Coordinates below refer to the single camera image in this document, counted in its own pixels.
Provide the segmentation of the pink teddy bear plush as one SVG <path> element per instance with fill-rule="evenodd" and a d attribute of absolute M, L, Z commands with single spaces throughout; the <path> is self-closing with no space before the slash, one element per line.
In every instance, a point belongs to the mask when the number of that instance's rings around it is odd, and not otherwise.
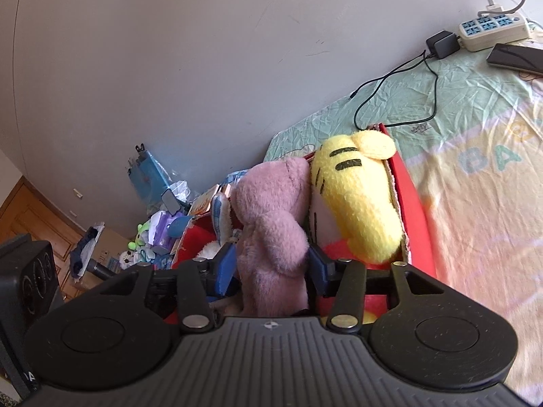
<path fill-rule="evenodd" d="M 308 307 L 303 223 L 310 195 L 310 165 L 301 157 L 260 163 L 234 187 L 243 316 L 287 317 Z"/>

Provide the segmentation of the white bunny plush blue bow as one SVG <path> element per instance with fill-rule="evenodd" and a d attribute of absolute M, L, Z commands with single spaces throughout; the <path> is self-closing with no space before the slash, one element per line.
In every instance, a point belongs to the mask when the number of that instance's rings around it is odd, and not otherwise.
<path fill-rule="evenodd" d="M 203 246 L 198 257 L 213 259 L 225 244 L 235 244 L 239 240 L 241 229 L 234 227 L 231 214 L 229 198 L 222 192 L 217 193 L 211 203 L 212 229 L 216 238 Z"/>

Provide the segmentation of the red cardboard box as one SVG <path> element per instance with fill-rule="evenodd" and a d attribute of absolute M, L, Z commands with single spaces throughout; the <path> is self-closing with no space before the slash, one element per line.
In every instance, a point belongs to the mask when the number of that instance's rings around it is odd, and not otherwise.
<path fill-rule="evenodd" d="M 310 165 L 315 152 L 305 156 Z M 398 153 L 388 160 L 388 175 L 393 188 L 395 205 L 398 207 L 404 229 L 401 254 L 396 260 L 403 258 L 414 267 L 423 270 L 424 273 L 434 276 L 435 264 L 432 243 L 423 205 Z M 233 209 L 231 216 L 234 227 L 240 229 L 242 225 Z M 177 252 L 173 261 L 174 268 L 178 268 L 182 262 L 200 258 L 197 256 L 199 251 L 204 245 L 216 238 L 212 229 L 211 210 L 206 214 L 191 217 L 191 223 L 177 244 Z"/>

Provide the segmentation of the small cardboard box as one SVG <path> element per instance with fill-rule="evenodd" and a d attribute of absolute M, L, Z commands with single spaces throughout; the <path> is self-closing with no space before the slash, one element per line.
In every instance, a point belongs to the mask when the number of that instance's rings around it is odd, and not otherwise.
<path fill-rule="evenodd" d="M 128 244 L 127 238 L 107 228 L 103 222 L 89 227 L 70 252 L 70 284 L 85 292 L 123 271 L 120 257 Z"/>

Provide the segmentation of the blue oval case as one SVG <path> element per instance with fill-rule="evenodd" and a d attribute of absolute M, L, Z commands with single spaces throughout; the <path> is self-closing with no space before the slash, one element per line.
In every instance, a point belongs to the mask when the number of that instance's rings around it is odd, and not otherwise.
<path fill-rule="evenodd" d="M 172 219 L 167 226 L 167 234 L 172 239 L 179 239 L 183 236 L 183 233 L 186 231 L 187 227 L 191 223 L 192 217 L 181 215 L 176 219 Z"/>

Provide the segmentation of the yellow tiger plush toy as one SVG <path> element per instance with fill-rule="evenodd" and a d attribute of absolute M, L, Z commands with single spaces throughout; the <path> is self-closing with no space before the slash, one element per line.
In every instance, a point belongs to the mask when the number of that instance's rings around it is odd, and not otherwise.
<path fill-rule="evenodd" d="M 381 131 L 328 138 L 311 162 L 311 241 L 332 260 L 387 269 L 401 254 L 403 223 L 388 160 L 396 144 Z"/>

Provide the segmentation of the wooden door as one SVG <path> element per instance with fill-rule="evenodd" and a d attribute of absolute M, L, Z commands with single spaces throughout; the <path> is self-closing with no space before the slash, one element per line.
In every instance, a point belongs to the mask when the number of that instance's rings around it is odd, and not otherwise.
<path fill-rule="evenodd" d="M 70 252 L 84 235 L 24 176 L 1 206 L 1 241 L 28 233 L 33 240 L 49 241 L 53 247 L 56 275 L 64 299 L 79 297 L 86 290 L 70 274 Z"/>

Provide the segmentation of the blue plastic bag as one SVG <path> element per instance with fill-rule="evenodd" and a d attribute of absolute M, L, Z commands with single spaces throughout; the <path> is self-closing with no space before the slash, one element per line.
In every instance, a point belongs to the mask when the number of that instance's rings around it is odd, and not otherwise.
<path fill-rule="evenodd" d="M 173 181 L 143 143 L 136 145 L 135 150 L 137 157 L 129 160 L 127 174 L 140 200 L 153 207 L 162 202 L 162 195 Z"/>

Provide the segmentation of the patterned bed sheet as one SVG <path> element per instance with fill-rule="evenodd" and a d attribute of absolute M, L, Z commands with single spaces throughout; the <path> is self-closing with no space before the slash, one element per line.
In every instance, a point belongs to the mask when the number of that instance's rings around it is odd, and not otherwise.
<path fill-rule="evenodd" d="M 364 84 L 276 134 L 269 160 L 381 122 L 418 191 L 442 282 L 502 315 L 519 349 L 508 386 L 542 402 L 542 80 L 487 53 Z"/>

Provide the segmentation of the black power adapter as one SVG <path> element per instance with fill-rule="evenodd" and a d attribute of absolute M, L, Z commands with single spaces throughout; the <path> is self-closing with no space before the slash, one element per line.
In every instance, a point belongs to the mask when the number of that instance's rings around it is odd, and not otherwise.
<path fill-rule="evenodd" d="M 454 32 L 441 31 L 426 40 L 426 46 L 434 58 L 438 60 L 456 53 L 460 50 L 460 44 Z"/>

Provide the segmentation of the white power strip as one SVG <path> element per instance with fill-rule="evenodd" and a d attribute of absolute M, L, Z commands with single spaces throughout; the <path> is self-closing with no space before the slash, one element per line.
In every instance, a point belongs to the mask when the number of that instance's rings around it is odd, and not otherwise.
<path fill-rule="evenodd" d="M 458 32 L 461 44 L 471 53 L 530 37 L 528 23 L 518 13 L 474 18 L 461 23 Z"/>

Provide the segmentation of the black smartphone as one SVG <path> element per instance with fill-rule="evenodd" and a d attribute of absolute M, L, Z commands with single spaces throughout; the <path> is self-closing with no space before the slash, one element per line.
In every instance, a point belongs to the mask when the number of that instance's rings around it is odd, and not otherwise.
<path fill-rule="evenodd" d="M 498 43 L 492 48 L 486 62 L 493 67 L 543 75 L 542 49 Z"/>

